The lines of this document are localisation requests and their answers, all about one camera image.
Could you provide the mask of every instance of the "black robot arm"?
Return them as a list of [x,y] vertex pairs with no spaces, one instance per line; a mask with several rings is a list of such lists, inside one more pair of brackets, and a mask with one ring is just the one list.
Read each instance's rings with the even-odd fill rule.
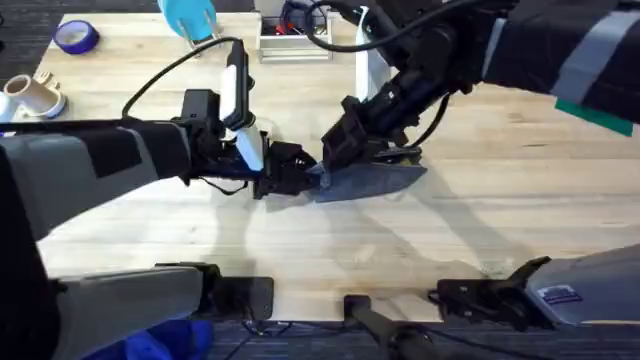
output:
[[[357,23],[362,11],[334,1]],[[428,107],[480,83],[551,94],[640,122],[640,12],[618,0],[377,0],[365,18],[371,43],[319,46],[338,52],[375,48],[398,69],[373,98],[347,97],[344,115],[322,138],[330,170],[370,161],[395,144]]]

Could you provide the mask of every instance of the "blue tape roll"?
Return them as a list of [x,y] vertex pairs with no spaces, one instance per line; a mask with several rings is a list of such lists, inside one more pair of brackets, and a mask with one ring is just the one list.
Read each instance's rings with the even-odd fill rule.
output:
[[72,20],[60,25],[53,41],[67,54],[78,55],[91,51],[98,44],[100,34],[84,20]]

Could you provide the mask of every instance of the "gray carpet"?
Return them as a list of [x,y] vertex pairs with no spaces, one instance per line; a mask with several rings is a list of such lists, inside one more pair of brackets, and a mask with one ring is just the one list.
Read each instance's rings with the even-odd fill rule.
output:
[[[215,1],[218,11],[250,11],[251,0]],[[62,14],[71,12],[155,12],[152,0],[0,0],[0,12],[6,18],[0,27],[0,40],[6,48],[0,52],[0,86],[19,73],[33,73]],[[603,326],[561,332],[515,333],[499,326],[433,325],[441,331],[471,341],[501,346],[553,359],[640,359],[640,327]],[[288,335],[308,335],[317,329],[296,326]],[[216,324],[215,348],[210,359],[224,359],[247,334],[237,323]],[[515,359],[457,346],[450,340],[434,337],[443,351],[464,350],[485,359]],[[234,359],[383,359],[371,338],[364,333],[324,336],[322,338],[256,338],[247,343]]]

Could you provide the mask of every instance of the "wooden table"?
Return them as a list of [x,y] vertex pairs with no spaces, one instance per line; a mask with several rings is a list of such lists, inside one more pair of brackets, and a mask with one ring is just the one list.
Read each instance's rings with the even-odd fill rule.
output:
[[[71,19],[90,21],[102,40],[85,56],[52,44],[40,64],[69,96],[68,119],[118,117],[142,84],[186,51],[160,14],[63,21]],[[226,35],[246,40],[257,81],[251,109],[260,126],[321,158],[320,137],[342,113],[341,99],[354,92],[353,55],[260,65],[258,15],[219,19]],[[354,30],[339,22],[334,35],[346,43]],[[228,49],[171,72],[132,115],[168,119],[180,113],[185,89],[217,89]],[[40,249],[51,275],[206,261],[225,275],[271,276],[274,319],[340,320],[342,297],[367,293],[393,318],[439,320],[415,296],[438,279],[500,278],[537,256],[575,257],[638,242],[638,138],[563,114],[553,102],[486,85],[455,96],[424,145],[428,174],[402,193],[319,205],[304,196],[254,201],[247,191],[225,197],[172,179],[69,221]]]

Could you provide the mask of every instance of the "label sticker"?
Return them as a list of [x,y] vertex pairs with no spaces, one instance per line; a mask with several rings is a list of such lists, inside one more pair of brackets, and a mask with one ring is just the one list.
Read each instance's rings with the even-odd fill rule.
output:
[[549,305],[582,301],[582,297],[569,285],[556,285],[538,290],[538,295]]

